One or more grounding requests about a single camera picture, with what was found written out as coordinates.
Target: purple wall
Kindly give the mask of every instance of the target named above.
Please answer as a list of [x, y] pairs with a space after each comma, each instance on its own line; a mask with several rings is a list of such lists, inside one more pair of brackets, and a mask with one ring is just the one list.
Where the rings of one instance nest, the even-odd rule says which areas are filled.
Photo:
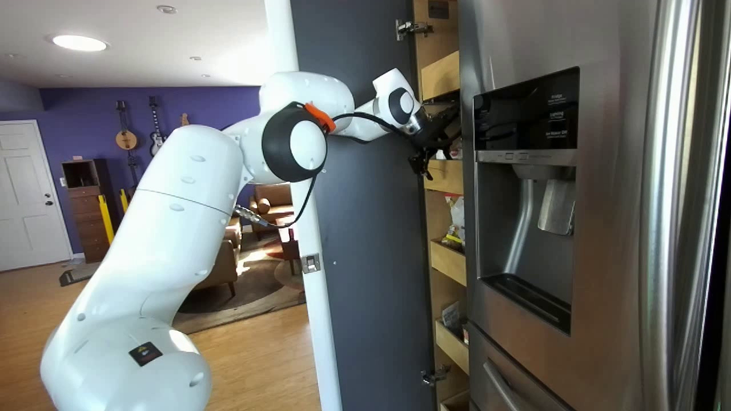
[[161, 133], [169, 135], [172, 129], [179, 123], [179, 115], [186, 113], [191, 123], [203, 123], [213, 129], [225, 129], [240, 119], [254, 116], [257, 113], [257, 89], [255, 87], [222, 87], [222, 89], [42, 89], [42, 113], [13, 113], [0, 115], [7, 119], [36, 119], [52, 171], [55, 190], [60, 194], [62, 212], [66, 219], [71, 246], [79, 253], [78, 235], [68, 212], [66, 190], [60, 186], [62, 162], [82, 155], [85, 160], [104, 160], [109, 173], [106, 199], [112, 207], [112, 219], [119, 222], [119, 190], [132, 190], [132, 173], [128, 166], [128, 155], [113, 143], [119, 133], [117, 100], [128, 103], [129, 130], [140, 137], [140, 146], [132, 151], [134, 162], [140, 162], [140, 173], [149, 164], [149, 143], [153, 133], [153, 116], [149, 109], [149, 95], [160, 100], [160, 123]]

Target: white door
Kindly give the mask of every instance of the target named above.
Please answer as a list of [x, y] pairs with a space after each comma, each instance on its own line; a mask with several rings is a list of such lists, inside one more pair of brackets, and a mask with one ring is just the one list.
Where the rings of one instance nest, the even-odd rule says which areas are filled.
[[36, 122], [0, 122], [0, 271], [71, 258]]

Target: refrigerator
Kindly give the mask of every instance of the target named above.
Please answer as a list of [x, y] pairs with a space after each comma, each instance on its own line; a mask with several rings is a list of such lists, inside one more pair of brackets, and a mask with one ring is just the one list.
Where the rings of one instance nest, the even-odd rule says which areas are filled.
[[470, 409], [728, 409], [727, 0], [458, 0]]

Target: ceiling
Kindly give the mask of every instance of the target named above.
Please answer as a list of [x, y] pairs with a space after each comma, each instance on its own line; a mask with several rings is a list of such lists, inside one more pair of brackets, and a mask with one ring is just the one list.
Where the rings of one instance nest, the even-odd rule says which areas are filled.
[[[269, 76], [264, 0], [1, 0], [0, 77], [29, 87], [216, 87]], [[102, 53], [68, 53], [52, 35]]]

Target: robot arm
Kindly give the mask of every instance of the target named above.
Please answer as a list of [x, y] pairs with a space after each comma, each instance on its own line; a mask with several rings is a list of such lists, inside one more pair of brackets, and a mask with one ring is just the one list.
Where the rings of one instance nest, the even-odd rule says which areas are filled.
[[[417, 103], [402, 76], [387, 70], [374, 87], [355, 113], [416, 133]], [[210, 367], [172, 321], [210, 274], [237, 191], [317, 175], [326, 135], [387, 133], [342, 116], [353, 113], [350, 89], [312, 74], [274, 76], [259, 108], [225, 130], [183, 126], [153, 158], [104, 261], [42, 350], [57, 409], [203, 409]]]

